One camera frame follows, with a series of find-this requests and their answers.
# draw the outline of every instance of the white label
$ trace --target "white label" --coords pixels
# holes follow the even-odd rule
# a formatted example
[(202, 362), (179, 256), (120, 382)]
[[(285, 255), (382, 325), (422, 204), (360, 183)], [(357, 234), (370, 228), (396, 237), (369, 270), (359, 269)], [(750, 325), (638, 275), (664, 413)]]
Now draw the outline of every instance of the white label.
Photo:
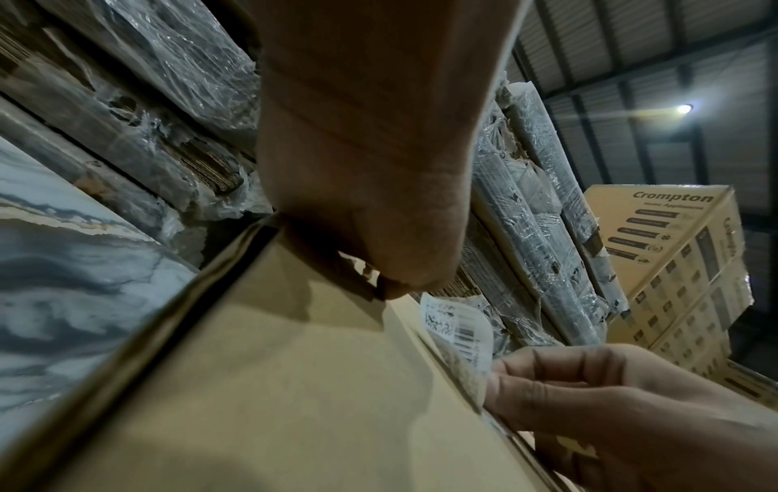
[(494, 335), (489, 319), (480, 310), (428, 293), (421, 295), (421, 318), (428, 332), (443, 338), (479, 372), (492, 367)]

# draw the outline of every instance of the ceiling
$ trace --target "ceiling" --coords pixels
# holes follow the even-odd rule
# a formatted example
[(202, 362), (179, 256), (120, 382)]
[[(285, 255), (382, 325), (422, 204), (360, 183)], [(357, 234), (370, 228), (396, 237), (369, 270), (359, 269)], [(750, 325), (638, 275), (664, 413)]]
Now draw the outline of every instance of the ceiling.
[(584, 189), (734, 185), (755, 303), (733, 359), (778, 379), (778, 7), (535, 0), (507, 74), (537, 86)]

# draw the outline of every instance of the hand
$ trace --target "hand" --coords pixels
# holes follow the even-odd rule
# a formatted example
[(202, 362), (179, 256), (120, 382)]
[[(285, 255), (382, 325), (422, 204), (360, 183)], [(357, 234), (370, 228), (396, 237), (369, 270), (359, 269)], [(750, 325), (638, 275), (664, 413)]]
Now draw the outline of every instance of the hand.
[[(630, 345), (526, 348), (496, 361), (486, 408), (590, 490), (775, 490), (778, 413)], [(588, 443), (599, 460), (555, 436)]]
[(472, 144), (518, 4), (254, 2), (263, 187), (276, 208), (379, 270), (385, 297), (455, 273)]

